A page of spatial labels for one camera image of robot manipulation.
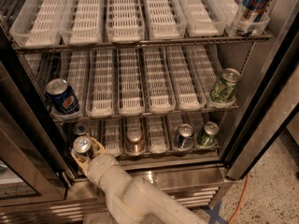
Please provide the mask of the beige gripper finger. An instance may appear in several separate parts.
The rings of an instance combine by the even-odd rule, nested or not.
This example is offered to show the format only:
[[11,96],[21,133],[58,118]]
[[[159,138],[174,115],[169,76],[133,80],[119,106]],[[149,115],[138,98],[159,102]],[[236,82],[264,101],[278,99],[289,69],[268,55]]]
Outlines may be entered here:
[[92,140],[92,148],[93,148],[93,156],[96,157],[98,155],[104,154],[107,152],[107,150],[105,149],[105,147],[99,142],[97,141],[95,138],[91,138]]
[[71,150],[71,155],[83,174],[87,174],[90,158],[82,154],[78,154],[74,149]]

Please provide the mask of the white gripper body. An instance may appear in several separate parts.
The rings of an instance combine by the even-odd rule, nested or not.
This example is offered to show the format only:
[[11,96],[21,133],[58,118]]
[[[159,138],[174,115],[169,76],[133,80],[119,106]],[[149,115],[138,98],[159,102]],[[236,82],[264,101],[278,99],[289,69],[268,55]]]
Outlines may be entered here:
[[117,160],[110,154],[103,154],[93,158],[87,168],[86,176],[97,187],[101,180],[116,184],[123,180],[123,170]]

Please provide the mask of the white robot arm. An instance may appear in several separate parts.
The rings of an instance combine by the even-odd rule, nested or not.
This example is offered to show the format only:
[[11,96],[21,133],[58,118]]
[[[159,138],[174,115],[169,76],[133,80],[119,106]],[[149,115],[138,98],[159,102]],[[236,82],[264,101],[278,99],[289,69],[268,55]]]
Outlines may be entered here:
[[83,174],[105,193],[107,209],[118,224],[140,224],[148,215],[163,224],[207,224],[148,180],[131,177],[93,137],[77,137],[71,155]]

